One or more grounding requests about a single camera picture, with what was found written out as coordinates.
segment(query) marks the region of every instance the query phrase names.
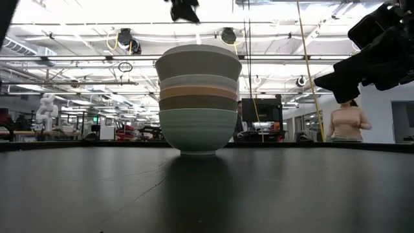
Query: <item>yellow cable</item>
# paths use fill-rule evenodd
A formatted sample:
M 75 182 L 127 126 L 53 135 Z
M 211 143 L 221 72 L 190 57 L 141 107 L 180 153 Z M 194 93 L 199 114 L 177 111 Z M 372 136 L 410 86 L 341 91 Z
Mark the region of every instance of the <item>yellow cable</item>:
M 313 100 L 315 101 L 315 107 L 316 107 L 316 115 L 318 116 L 318 122 L 319 122 L 319 126 L 321 128 L 321 135 L 322 135 L 322 141 L 325 142 L 325 133 L 323 132 L 323 126 L 322 126 L 322 121 L 321 121 L 321 115 L 319 113 L 319 105 L 318 105 L 318 99 L 316 98 L 316 94 L 315 94 L 315 88 L 314 88 L 314 83 L 313 83 L 313 78 L 311 76 L 311 70 L 309 69 L 309 60 L 308 60 L 308 54 L 306 51 L 306 42 L 305 42 L 305 35 L 303 33 L 303 24 L 302 24 L 302 18 L 300 16 L 300 7 L 299 7 L 299 0 L 296 0 L 296 6 L 298 8 L 298 15 L 299 15 L 299 23 L 300 23 L 300 32 L 302 34 L 302 42 L 303 42 L 303 51 L 305 53 L 305 61 L 306 61 L 306 68 L 308 71 L 308 77 L 309 77 L 309 82 L 310 82 L 310 88 L 312 89 L 312 95 L 313 95 Z
M 234 46 L 234 52 L 235 52 L 235 54 L 236 54 L 236 55 L 238 55 L 238 54 L 237 54 L 237 45 L 236 45 L 236 44 L 233 44 L 233 46 Z M 246 82 L 245 77 L 243 77 L 243 80 L 245 81 L 245 84 L 246 84 L 246 86 L 247 86 L 247 89 L 248 89 L 248 91 L 250 92 L 250 88 L 249 88 L 249 86 L 247 85 L 247 82 Z M 261 141 L 262 141 L 262 142 L 265 142 L 265 136 L 264 136 L 264 134 L 263 134 L 263 130 L 261 129 L 261 124 L 260 124 L 260 119 L 259 119 L 259 113 L 257 113 L 256 101 L 254 101 L 254 98 L 252 98 L 252 100 L 253 100 L 253 105 L 254 105 L 254 111 L 256 112 L 257 121 L 259 122 L 260 131 L 262 132 L 262 134 L 261 134 Z
M 109 45 L 109 33 L 106 35 L 106 46 L 108 46 L 108 49 L 115 50 L 118 47 L 118 34 L 119 33 L 116 33 L 115 47 L 113 48 Z

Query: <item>bowl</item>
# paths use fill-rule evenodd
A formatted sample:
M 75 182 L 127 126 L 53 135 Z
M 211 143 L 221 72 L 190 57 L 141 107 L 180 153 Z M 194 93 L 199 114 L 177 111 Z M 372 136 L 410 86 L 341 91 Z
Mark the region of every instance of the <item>bowl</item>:
M 155 68 L 164 138 L 182 155 L 215 154 L 237 120 L 238 57 L 221 47 L 185 45 L 165 52 Z
M 233 135 L 236 111 L 173 109 L 160 111 L 162 134 L 181 155 L 214 155 Z

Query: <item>mint green bowl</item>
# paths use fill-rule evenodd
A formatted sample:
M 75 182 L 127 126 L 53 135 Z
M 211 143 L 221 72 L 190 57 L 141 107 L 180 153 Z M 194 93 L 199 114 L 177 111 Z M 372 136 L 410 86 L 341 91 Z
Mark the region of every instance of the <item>mint green bowl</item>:
M 160 111 L 162 134 L 181 155 L 215 155 L 231 139 L 237 113 L 220 109 Z

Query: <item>woman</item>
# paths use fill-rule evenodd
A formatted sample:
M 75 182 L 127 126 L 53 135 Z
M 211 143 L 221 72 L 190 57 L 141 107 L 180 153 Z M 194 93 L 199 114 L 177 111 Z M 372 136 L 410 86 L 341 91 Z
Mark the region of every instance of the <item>woman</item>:
M 331 113 L 331 124 L 327 134 L 328 142 L 362 142 L 360 129 L 371 129 L 365 113 L 355 100 L 341 104 Z

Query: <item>man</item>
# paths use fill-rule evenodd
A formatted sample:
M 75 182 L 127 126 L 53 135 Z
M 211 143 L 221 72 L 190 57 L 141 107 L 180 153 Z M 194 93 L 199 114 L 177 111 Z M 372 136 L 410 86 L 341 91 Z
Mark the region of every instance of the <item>man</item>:
M 243 122 L 243 107 L 241 104 L 241 100 L 237 102 L 237 113 L 237 122 L 234 128 L 233 140 L 235 142 L 240 142 L 243 140 L 243 132 L 248 131 L 247 122 Z

